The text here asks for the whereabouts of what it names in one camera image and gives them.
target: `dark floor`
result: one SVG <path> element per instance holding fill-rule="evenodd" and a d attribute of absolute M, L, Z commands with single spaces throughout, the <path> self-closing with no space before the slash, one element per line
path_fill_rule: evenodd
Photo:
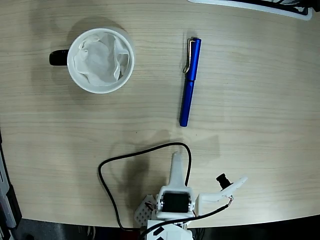
<path fill-rule="evenodd" d="M 320 215 L 263 224 L 192 228 L 195 240 L 286 240 L 319 237 Z M 13 231 L 15 240 L 136 240 L 139 231 L 87 227 L 22 219 Z"/>

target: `white mug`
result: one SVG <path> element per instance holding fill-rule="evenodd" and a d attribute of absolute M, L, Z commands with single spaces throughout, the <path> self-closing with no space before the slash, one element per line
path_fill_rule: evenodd
<path fill-rule="evenodd" d="M 126 71 L 122 74 L 118 81 L 108 86 L 94 86 L 90 84 L 88 79 L 83 74 L 76 71 L 74 63 L 74 56 L 79 51 L 79 45 L 83 42 L 83 40 L 88 36 L 99 32 L 115 35 L 125 44 L 129 51 L 129 63 Z M 94 94 L 107 94 L 121 88 L 130 78 L 135 65 L 135 48 L 129 35 L 118 27 L 94 28 L 79 35 L 73 41 L 69 50 L 56 50 L 50 53 L 49 63 L 53 66 L 67 66 L 71 78 L 80 88 Z"/>

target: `black cable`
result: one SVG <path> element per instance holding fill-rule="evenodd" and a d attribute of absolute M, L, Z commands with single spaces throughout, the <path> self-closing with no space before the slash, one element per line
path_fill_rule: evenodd
<path fill-rule="evenodd" d="M 147 154 L 147 153 L 150 153 L 150 152 L 153 152 L 155 150 L 159 150 L 159 149 L 163 149 L 163 148 L 166 148 L 166 147 L 169 147 L 169 146 L 183 146 L 186 151 L 188 152 L 188 169 L 186 171 L 186 177 L 185 177 L 185 185 L 187 186 L 188 185 L 188 181 L 189 181 L 189 177 L 190 177 L 190 170 L 191 170 L 191 161 L 192 161 L 192 156 L 191 156 L 191 151 L 190 151 L 190 148 L 183 142 L 169 142 L 169 143 L 165 143 L 165 144 L 162 144 L 162 145 L 159 145 L 159 146 L 155 146 L 155 147 L 152 147 L 152 148 L 149 148 L 149 149 L 146 149 L 146 150 L 142 150 L 142 151 L 138 151 L 138 152 L 135 152 L 135 153 L 130 153 L 130 154 L 126 154 L 126 155 L 121 155 L 121 156 L 116 156 L 116 157 L 112 157 L 112 158 L 109 158 L 107 160 L 104 160 L 103 162 L 101 162 L 98 166 L 98 175 L 99 175 L 99 178 L 100 178 L 100 181 L 106 191 L 106 193 L 108 194 L 111 202 L 112 202 L 112 205 L 113 205 L 113 208 L 114 208 L 114 212 L 115 212 L 115 216 L 116 216 L 116 221 L 118 222 L 118 225 L 119 227 L 123 230 L 123 231 L 132 231 L 131 228 L 128 228 L 128 227 L 123 227 L 121 222 L 120 222 L 120 216 L 119 216 L 119 212 L 118 212 L 118 208 L 117 208 L 117 205 L 116 205 L 116 202 L 114 200 L 114 197 L 112 196 L 109 188 L 107 187 L 107 184 L 102 176 L 102 167 L 109 163 L 109 162 L 112 162 L 112 161 L 115 161 L 115 160 L 119 160 L 119 159 L 126 159 L 126 158 L 131 158 L 131 157 L 135 157 L 135 156 L 138 156 L 138 155 L 142 155 L 142 154 Z"/>

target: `wire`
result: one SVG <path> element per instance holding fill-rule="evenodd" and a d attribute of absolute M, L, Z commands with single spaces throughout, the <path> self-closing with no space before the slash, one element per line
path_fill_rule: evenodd
<path fill-rule="evenodd" d="M 232 203 L 232 201 L 234 200 L 234 197 L 231 195 L 230 197 L 228 197 L 230 199 L 228 205 L 230 206 L 230 204 Z"/>
<path fill-rule="evenodd" d="M 198 235 L 199 235 L 199 228 L 196 228 L 193 239 L 194 239 L 194 240 L 198 240 Z"/>
<path fill-rule="evenodd" d="M 204 219 L 207 217 L 210 217 L 212 215 L 215 215 L 217 213 L 220 213 L 221 211 L 225 210 L 226 208 L 228 208 L 231 204 L 232 200 L 230 199 L 229 203 L 219 207 L 218 209 L 211 211 L 207 214 L 201 215 L 201 216 L 193 216 L 193 217 L 187 217 L 187 218 L 180 218 L 180 219 L 174 219 L 174 220 L 169 220 L 169 221 L 163 221 L 160 222 L 158 224 L 155 224 L 151 227 L 149 227 L 147 230 L 145 230 L 143 233 L 141 233 L 140 237 L 138 238 L 138 240 L 143 240 L 145 236 L 147 236 L 147 234 L 149 234 L 150 232 L 152 232 L 153 230 L 162 227 L 164 225 L 168 225 L 168 224 L 176 224 L 176 223 L 181 223 L 181 222 L 189 222 L 189 221 L 194 221 L 194 220 L 200 220 L 200 219 Z"/>
<path fill-rule="evenodd" d="M 132 231 L 131 228 L 129 227 L 123 227 L 122 224 L 121 224 L 121 221 L 120 221 L 120 216 L 119 216 L 119 212 L 118 212 L 118 208 L 117 208 L 117 204 L 115 202 L 115 199 L 114 197 L 112 196 L 109 188 L 107 187 L 107 184 L 104 180 L 104 177 L 102 176 L 102 167 L 107 164 L 107 163 L 110 163 L 112 161 L 115 161 L 115 160 L 119 160 L 119 159 L 126 159 L 126 158 L 131 158 L 131 157 L 135 157 L 135 156 L 138 156 L 138 155 L 142 155 L 142 154 L 147 154 L 147 153 L 150 153 L 150 152 L 153 152 L 153 151 L 156 151 L 156 150 L 159 150 L 159 149 L 163 149 L 163 148 L 166 148 L 166 147 L 170 147 L 170 146 L 183 146 L 187 153 L 188 153 L 188 168 L 187 168 L 187 171 L 186 171 L 186 177 L 185 177 L 185 182 L 184 184 L 187 186 L 188 185 L 188 182 L 189 182 L 189 177 L 190 177 L 190 170 L 191 170 L 191 161 L 192 161 L 192 156 L 191 156 L 191 151 L 190 151 L 190 148 L 183 142 L 169 142 L 169 143 L 165 143 L 165 144 L 162 144 L 162 145 L 159 145 L 159 146 L 155 146 L 155 147 L 152 147 L 152 148 L 149 148 L 149 149 L 146 149 L 146 150 L 142 150 L 142 151 L 138 151 L 138 152 L 135 152 L 135 153 L 130 153 L 130 154 L 125 154 L 125 155 L 121 155 L 121 156 L 116 156 L 116 157 L 112 157 L 112 158 L 109 158 L 107 160 L 104 160 L 103 162 L 101 162 L 98 166 L 98 176 L 100 178 L 100 181 L 106 191 L 106 193 L 108 194 L 111 202 L 112 202 L 112 205 L 113 205 L 113 208 L 114 208 L 114 212 L 115 212 L 115 216 L 116 216 L 116 221 L 119 225 L 119 227 L 123 230 L 123 231 Z"/>
<path fill-rule="evenodd" d="M 199 236 L 199 240 L 203 240 L 204 239 L 204 236 L 205 236 L 205 232 L 206 232 L 206 229 L 205 228 L 202 228 L 202 235 Z"/>
<path fill-rule="evenodd" d="M 96 238 L 96 227 L 93 226 L 93 235 L 92 235 L 91 240 L 95 240 L 95 238 Z"/>
<path fill-rule="evenodd" d="M 296 8 L 296 7 L 303 7 L 303 4 L 301 4 L 300 2 L 296 2 L 296 3 L 293 3 L 293 2 L 286 2 L 286 3 L 282 3 L 284 2 L 285 0 L 279 0 L 277 2 L 275 2 L 274 4 L 276 5 L 282 5 L 284 7 L 290 7 L 290 8 Z"/>

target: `blue pen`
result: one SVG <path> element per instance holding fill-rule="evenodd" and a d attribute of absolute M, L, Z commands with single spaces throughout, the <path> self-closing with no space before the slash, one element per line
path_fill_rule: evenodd
<path fill-rule="evenodd" d="M 192 94 L 194 92 L 195 80 L 197 75 L 198 61 L 200 55 L 201 39 L 188 39 L 187 63 L 183 70 L 185 74 L 185 85 L 181 107 L 180 126 L 188 125 Z"/>

